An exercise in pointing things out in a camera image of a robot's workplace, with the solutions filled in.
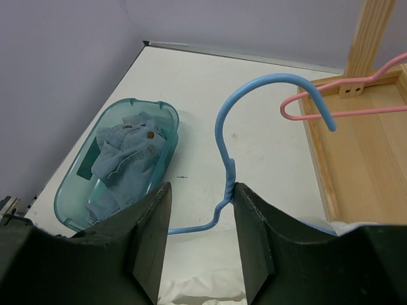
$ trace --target wooden rack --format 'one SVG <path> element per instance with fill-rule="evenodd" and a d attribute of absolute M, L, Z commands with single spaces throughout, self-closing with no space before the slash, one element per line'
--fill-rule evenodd
<path fill-rule="evenodd" d="M 396 0 L 365 0 L 343 76 L 369 76 Z M 371 83 L 322 92 L 331 112 L 406 105 L 407 65 Z M 303 114 L 318 113 L 309 97 Z M 407 224 L 407 112 L 337 118 L 329 132 L 322 120 L 304 121 L 328 220 Z"/>

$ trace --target purple wall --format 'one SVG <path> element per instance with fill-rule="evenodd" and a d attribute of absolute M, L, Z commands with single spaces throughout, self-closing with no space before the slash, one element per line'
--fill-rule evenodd
<path fill-rule="evenodd" d="M 143 40 L 344 68 L 362 0 L 126 0 Z M 378 64 L 407 51 L 398 1 Z"/>
<path fill-rule="evenodd" d="M 0 198 L 41 190 L 142 50 L 121 4 L 0 1 Z"/>

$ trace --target white table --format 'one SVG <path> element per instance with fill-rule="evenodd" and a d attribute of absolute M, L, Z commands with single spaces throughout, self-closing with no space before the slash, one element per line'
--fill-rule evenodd
<path fill-rule="evenodd" d="M 214 123 L 224 101 L 246 82 L 275 72 L 307 79 L 334 74 L 273 64 L 215 57 L 183 51 L 145 48 L 99 111 L 122 98 L 162 100 L 180 116 L 179 143 L 165 180 L 173 188 L 170 227 L 205 224 L 223 198 L 224 168 L 214 138 Z M 294 217 L 325 218 L 311 155 L 301 122 L 284 119 L 279 104 L 296 93 L 293 85 L 269 85 L 240 100 L 227 117 L 224 136 L 245 182 L 267 202 Z M 299 113 L 298 105 L 290 105 Z M 56 190 L 95 124 L 90 123 L 62 162 L 27 217 L 51 234 L 71 236 L 53 211 Z M 235 226 L 233 208 L 226 207 L 211 231 Z M 187 234 L 197 237 L 210 232 Z"/>

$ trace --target blue hanger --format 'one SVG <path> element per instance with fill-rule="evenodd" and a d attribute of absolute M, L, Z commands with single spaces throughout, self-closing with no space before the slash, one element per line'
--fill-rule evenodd
<path fill-rule="evenodd" d="M 236 181 L 236 166 L 235 160 L 231 159 L 228 154 L 228 150 L 226 148 L 226 144 L 223 138 L 223 125 L 228 115 L 230 109 L 236 104 L 236 102 L 241 99 L 244 95 L 248 94 L 249 92 L 253 91 L 264 85 L 269 85 L 273 83 L 289 83 L 296 86 L 302 87 L 306 90 L 310 96 L 312 97 L 315 105 L 318 108 L 322 118 L 325 121 L 326 126 L 332 132 L 336 130 L 335 121 L 332 118 L 331 113 L 326 106 L 324 99 L 322 98 L 321 94 L 319 93 L 318 89 L 312 84 L 310 81 L 302 78 L 301 76 L 288 74 L 288 73 L 276 73 L 270 74 L 266 76 L 261 76 L 260 78 L 253 79 L 252 81 L 248 82 L 247 84 L 241 86 L 235 93 L 233 93 L 223 104 L 221 110 L 217 114 L 216 123 L 215 123 L 215 139 L 217 148 L 221 153 L 222 161 L 224 164 L 224 168 L 226 170 L 226 184 L 224 188 L 224 197 L 223 200 L 217 204 L 213 219 L 208 223 L 202 226 L 195 226 L 195 227 L 180 227 L 177 229 L 170 229 L 169 235 L 171 234 L 181 234 L 181 233 L 192 233 L 192 232 L 200 232 L 211 229 L 219 222 L 219 217 L 221 215 L 221 210 L 233 199 L 233 187 Z M 324 231 L 329 234 L 335 234 L 332 230 L 327 230 L 319 226 L 313 226 L 308 224 L 316 229 Z"/>

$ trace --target plastic tub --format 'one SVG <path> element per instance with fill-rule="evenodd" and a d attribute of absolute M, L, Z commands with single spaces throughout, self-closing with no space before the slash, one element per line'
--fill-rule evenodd
<path fill-rule="evenodd" d="M 75 231 L 81 231 L 91 226 L 86 220 L 87 211 L 85 207 L 90 198 L 99 195 L 104 184 L 95 175 L 89 177 L 89 180 L 81 177 L 78 170 L 82 169 L 84 158 L 92 150 L 92 144 L 95 145 L 94 140 L 97 129 L 122 124 L 123 117 L 132 114 L 137 115 L 141 111 L 155 117 L 156 124 L 167 140 L 144 194 L 147 194 L 150 189 L 158 186 L 163 181 L 178 143 L 179 116 L 177 111 L 165 102 L 148 102 L 136 100 L 135 98 L 120 100 L 102 113 L 59 185 L 54 199 L 54 212 L 63 225 Z"/>

